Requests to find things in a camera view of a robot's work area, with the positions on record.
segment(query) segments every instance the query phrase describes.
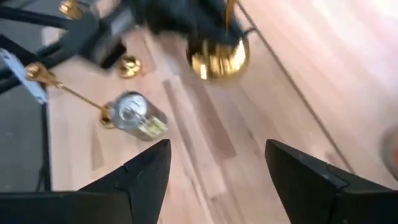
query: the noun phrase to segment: hardwood floor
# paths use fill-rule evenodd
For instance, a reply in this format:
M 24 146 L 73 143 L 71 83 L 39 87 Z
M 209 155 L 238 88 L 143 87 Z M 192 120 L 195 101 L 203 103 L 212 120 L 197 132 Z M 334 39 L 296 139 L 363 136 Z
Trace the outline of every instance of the hardwood floor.
M 243 0 L 242 4 L 354 171 L 395 186 L 374 157 L 376 137 L 395 109 L 391 100 L 395 90 L 381 87 L 395 84 L 376 85 L 377 77 L 367 70 L 372 67 L 370 53 L 382 49 L 372 45 L 368 54 L 351 51 L 354 47 L 365 51 L 362 44 L 367 42 L 351 46 L 332 36 L 333 29 L 321 23 L 323 16 L 309 2 L 309 8 L 295 1 Z M 342 3 L 327 4 L 342 7 Z M 243 14 L 237 14 L 250 27 Z M 319 29 L 323 38 L 306 22 Z M 373 24 L 372 29 L 382 28 Z M 51 29 L 45 33 L 47 41 L 58 35 Z M 52 71 L 66 86 L 100 104 L 125 90 L 135 90 L 168 116 L 169 130 L 163 138 L 171 139 L 172 166 L 159 223 L 288 223 L 264 159 L 266 139 L 280 140 L 348 169 L 257 34 L 249 36 L 247 74 L 228 86 L 197 80 L 184 58 L 185 41 L 175 35 L 154 37 L 141 29 L 127 35 L 125 42 L 128 53 L 144 64 L 144 73 L 132 80 L 122 80 L 80 58 Z M 359 66 L 365 59 L 367 63 Z M 380 70 L 387 68 L 376 65 Z M 387 71 L 379 78 L 391 78 L 392 72 Z M 50 88 L 49 97 L 54 190 L 79 189 L 154 143 L 103 129 L 98 111 L 67 93 Z

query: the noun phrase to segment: tin can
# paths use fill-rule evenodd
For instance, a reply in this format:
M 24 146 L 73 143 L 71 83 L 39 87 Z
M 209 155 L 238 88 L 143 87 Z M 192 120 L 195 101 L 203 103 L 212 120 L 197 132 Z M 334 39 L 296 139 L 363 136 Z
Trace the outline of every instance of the tin can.
M 111 122 L 143 141 L 151 141 L 167 130 L 166 115 L 135 91 L 127 91 L 110 103 Z

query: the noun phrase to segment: wooden floor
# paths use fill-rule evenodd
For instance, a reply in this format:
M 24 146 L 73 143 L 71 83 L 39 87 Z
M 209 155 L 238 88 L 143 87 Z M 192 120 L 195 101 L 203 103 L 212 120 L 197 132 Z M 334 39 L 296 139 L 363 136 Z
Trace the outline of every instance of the wooden floor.
M 249 37 L 247 74 L 227 86 L 193 76 L 184 40 L 172 34 L 154 37 L 145 29 L 125 39 L 128 52 L 143 61 L 142 76 L 122 80 L 79 58 L 52 70 L 66 86 L 98 103 L 135 90 L 168 116 L 164 138 L 171 139 L 172 166 L 159 223 L 289 223 L 267 170 L 266 139 L 348 170 L 337 147 L 354 172 L 396 188 L 377 154 L 384 129 L 398 119 L 391 50 L 396 39 L 379 26 L 384 16 L 359 1 L 306 6 L 242 0 L 242 5 L 294 83 L 257 34 Z M 354 23 L 354 16 L 365 20 L 369 13 L 376 18 L 369 27 Z M 238 16 L 251 27 L 242 12 Z M 47 29 L 47 40 L 56 38 L 55 32 Z M 154 143 L 103 129 L 98 111 L 67 93 L 50 89 L 49 95 L 54 190 L 79 189 Z

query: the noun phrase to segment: brass rod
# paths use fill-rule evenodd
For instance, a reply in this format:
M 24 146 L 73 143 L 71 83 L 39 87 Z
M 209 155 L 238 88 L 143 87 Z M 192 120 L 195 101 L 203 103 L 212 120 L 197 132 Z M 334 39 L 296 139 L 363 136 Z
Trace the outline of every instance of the brass rod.
M 225 32 L 228 34 L 229 24 L 234 12 L 234 5 L 236 0 L 227 0 L 225 9 Z
M 98 104 L 92 102 L 91 100 L 85 98 L 84 96 L 81 96 L 79 93 L 77 93 L 77 92 L 75 92 L 75 91 L 69 89 L 68 87 L 66 87 L 65 85 L 63 85 L 63 84 L 61 84 L 61 83 L 58 83 L 58 84 L 55 85 L 55 86 L 56 86 L 57 88 L 60 88 L 60 89 L 63 89 L 63 90 L 65 90 L 65 91 L 67 91 L 68 93 L 70 93 L 70 94 L 76 96 L 77 98 L 83 100 L 84 102 L 89 103 L 91 106 L 94 106 L 94 107 L 96 107 L 96 108 L 98 108 L 98 109 L 100 109 L 100 110 L 103 110 L 103 107 L 102 107 L 102 106 L 100 106 L 100 105 L 98 105 Z

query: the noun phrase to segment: white label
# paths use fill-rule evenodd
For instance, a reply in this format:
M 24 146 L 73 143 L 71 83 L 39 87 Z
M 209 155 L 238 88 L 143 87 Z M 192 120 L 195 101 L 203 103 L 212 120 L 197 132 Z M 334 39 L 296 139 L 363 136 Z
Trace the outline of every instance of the white label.
M 151 117 L 138 127 L 143 133 L 146 133 L 151 138 L 156 138 L 167 130 L 165 123 L 161 122 L 156 117 Z

